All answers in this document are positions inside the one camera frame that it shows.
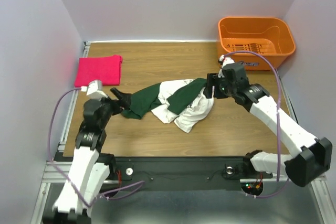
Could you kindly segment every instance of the orange basket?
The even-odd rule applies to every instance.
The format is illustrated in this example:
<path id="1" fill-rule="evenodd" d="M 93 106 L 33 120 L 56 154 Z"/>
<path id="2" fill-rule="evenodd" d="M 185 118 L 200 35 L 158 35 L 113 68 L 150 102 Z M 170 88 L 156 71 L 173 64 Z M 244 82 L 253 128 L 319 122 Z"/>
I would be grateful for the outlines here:
<path id="1" fill-rule="evenodd" d="M 253 51 L 264 56 L 274 68 L 295 51 L 295 42 L 287 24 L 278 18 L 226 17 L 218 23 L 218 58 L 234 51 Z M 259 57 L 252 54 L 235 54 L 235 62 L 247 70 L 270 70 Z"/>

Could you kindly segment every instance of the wooden tabletop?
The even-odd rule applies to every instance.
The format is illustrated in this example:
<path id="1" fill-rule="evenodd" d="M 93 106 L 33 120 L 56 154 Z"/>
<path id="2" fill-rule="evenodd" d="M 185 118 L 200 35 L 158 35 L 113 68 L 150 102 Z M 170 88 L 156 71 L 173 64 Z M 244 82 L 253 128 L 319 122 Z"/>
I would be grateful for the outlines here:
<path id="1" fill-rule="evenodd" d="M 180 79 L 206 78 L 219 70 L 216 45 L 203 43 L 93 43 L 88 57 L 121 55 L 120 91 L 134 93 L 153 84 Z M 278 99 L 275 77 L 269 71 L 250 71 L 250 83 L 260 83 Z M 104 87 L 107 94 L 111 87 Z M 78 94 L 64 156 L 72 156 L 88 98 Z M 282 109 L 288 113 L 283 99 Z M 261 149 L 276 153 L 276 136 L 233 99 L 215 100 L 210 114 L 190 133 L 174 123 L 163 124 L 151 112 L 142 120 L 113 116 L 106 127 L 102 153 L 116 156 L 245 155 Z M 288 153 L 282 146 L 282 153 Z"/>

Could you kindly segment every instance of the white cloth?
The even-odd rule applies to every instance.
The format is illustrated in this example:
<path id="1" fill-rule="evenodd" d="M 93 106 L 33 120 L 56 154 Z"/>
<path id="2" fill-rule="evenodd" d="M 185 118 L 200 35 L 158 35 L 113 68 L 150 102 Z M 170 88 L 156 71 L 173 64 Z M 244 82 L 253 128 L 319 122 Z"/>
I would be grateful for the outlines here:
<path id="1" fill-rule="evenodd" d="M 180 115 L 176 115 L 168 110 L 170 105 L 167 101 L 168 97 L 174 94 L 179 88 L 186 86 L 192 81 L 192 79 L 186 79 L 162 82 L 158 96 L 162 105 L 152 110 L 152 113 L 159 118 L 160 121 L 163 123 L 171 123 L 174 121 L 177 127 L 186 133 L 189 133 L 198 121 L 204 119 L 214 105 L 213 98 L 207 99 L 205 95 L 203 95 L 203 88 L 196 99 L 186 109 L 184 109 Z"/>

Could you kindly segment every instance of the red folded cloth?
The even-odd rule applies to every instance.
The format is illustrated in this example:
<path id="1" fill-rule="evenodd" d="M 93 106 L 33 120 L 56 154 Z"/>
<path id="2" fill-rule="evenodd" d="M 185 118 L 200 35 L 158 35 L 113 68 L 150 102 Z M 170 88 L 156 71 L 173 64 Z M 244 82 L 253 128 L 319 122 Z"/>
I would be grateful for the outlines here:
<path id="1" fill-rule="evenodd" d="M 87 86 L 94 80 L 100 80 L 106 86 L 119 85 L 121 62 L 122 57 L 120 55 L 102 58 L 80 58 L 75 87 Z"/>

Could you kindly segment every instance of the wall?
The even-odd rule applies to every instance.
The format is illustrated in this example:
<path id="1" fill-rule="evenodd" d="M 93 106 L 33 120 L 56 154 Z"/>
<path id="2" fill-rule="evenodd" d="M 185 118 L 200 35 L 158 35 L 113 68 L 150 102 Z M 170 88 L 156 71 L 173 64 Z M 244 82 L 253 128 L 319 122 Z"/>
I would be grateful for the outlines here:
<path id="1" fill-rule="evenodd" d="M 61 0 L 0 3 L 0 223 L 27 224 L 47 158 L 49 120 L 72 86 L 82 40 Z M 54 150 L 68 105 L 56 118 Z"/>
<path id="2" fill-rule="evenodd" d="M 336 145 L 336 1 L 295 0 L 285 20 L 297 52 L 280 69 L 299 123 Z M 336 204 L 336 152 L 327 172 L 328 188 Z"/>
<path id="3" fill-rule="evenodd" d="M 86 41 L 216 39 L 224 16 L 284 17 L 293 0 L 63 0 Z"/>

